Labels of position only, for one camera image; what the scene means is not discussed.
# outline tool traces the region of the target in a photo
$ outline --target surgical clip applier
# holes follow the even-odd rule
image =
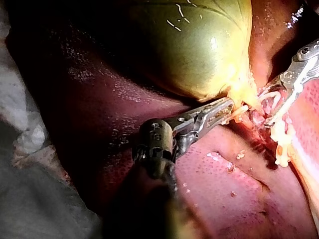
[[[228,118],[234,102],[221,98],[175,117],[150,119],[140,127],[140,144],[133,148],[134,162],[141,161],[152,178],[161,178],[165,162],[175,163],[190,146]]]

